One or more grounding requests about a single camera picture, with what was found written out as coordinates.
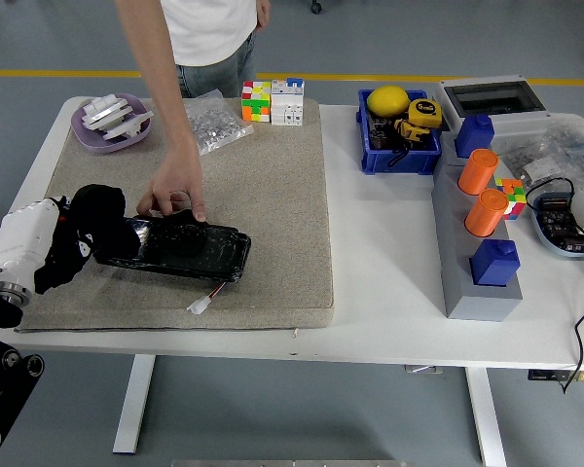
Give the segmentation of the person's right hand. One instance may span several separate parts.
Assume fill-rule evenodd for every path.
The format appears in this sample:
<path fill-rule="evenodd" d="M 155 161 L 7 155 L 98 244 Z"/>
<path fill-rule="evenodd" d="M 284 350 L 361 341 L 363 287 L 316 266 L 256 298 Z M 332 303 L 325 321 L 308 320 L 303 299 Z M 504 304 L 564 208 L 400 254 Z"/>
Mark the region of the person's right hand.
<path fill-rule="evenodd" d="M 172 145 L 167 150 L 136 211 L 140 215 L 158 211 L 168 216 L 187 206 L 198 222 L 206 220 L 201 159 L 194 143 L 184 148 Z"/>

